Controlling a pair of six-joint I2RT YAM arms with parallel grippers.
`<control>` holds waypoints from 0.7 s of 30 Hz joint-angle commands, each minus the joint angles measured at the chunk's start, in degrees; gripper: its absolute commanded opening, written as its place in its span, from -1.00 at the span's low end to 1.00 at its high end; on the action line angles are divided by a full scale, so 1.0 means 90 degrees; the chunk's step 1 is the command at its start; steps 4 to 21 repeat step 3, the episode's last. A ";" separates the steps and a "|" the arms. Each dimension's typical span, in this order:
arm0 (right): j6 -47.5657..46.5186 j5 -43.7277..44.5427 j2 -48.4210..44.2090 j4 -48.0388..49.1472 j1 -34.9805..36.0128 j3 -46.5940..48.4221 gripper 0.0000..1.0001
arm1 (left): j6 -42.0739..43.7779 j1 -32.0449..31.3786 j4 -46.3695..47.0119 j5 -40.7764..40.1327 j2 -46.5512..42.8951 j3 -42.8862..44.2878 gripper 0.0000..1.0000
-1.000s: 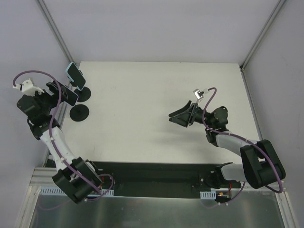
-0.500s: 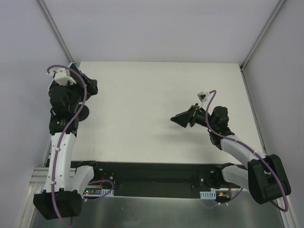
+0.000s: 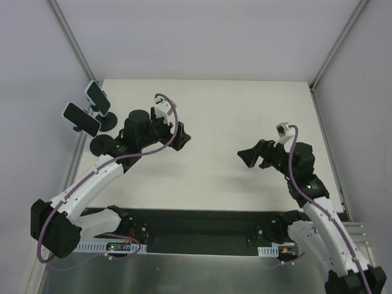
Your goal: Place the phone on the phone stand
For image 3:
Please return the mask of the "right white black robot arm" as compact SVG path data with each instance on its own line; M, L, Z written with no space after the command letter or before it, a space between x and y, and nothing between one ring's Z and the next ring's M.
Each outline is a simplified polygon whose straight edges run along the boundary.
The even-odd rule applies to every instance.
M284 175L288 192L299 210L280 213L263 236L272 243L293 241L327 273L326 293L381 293L386 282L384 270L371 265L343 226L329 192L314 173L312 146L296 143L293 151L273 140L260 140L237 155L252 168L259 158L265 169Z

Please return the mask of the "phone with lilac case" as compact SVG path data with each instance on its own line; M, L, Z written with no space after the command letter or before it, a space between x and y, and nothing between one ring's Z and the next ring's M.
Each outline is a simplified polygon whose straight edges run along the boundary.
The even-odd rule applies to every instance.
M72 102L67 104L62 116L74 125L77 132L96 137L100 131L101 123Z

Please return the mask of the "phone with light blue case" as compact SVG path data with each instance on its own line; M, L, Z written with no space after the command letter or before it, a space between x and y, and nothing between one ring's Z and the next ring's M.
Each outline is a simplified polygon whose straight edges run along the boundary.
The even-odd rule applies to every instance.
M87 87L85 88L85 96L90 101L90 103L95 106L95 112L98 112L103 117L108 114L111 103L95 80L91 80L88 83Z

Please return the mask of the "black phone stand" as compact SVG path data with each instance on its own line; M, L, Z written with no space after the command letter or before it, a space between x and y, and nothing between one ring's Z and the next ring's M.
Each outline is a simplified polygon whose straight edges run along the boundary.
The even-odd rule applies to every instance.
M96 119L100 122L100 131L101 132L108 132L112 130L118 123L117 116L109 110L108 114L103 117L98 112Z

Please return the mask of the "black phone stand corner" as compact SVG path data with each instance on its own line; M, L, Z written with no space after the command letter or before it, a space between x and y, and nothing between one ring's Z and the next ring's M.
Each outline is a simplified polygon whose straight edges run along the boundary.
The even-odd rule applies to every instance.
M98 128L96 127L83 128L79 126L73 126L73 130L76 132L86 132L91 137L95 135L89 144L89 150L94 156L97 157L106 154L108 146L113 142L113 137L109 135L98 135Z

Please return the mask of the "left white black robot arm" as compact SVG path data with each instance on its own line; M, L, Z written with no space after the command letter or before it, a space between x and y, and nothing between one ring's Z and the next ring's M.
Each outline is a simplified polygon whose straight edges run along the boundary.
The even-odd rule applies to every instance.
M129 113L115 138L104 144L96 163L59 195L49 201L38 199L31 206L31 236L37 241L40 263L71 254L83 239L111 233L131 239L129 214L116 205L84 216L89 204L114 180L125 175L142 157L165 148L181 150L191 139L176 110L152 107L149 112Z

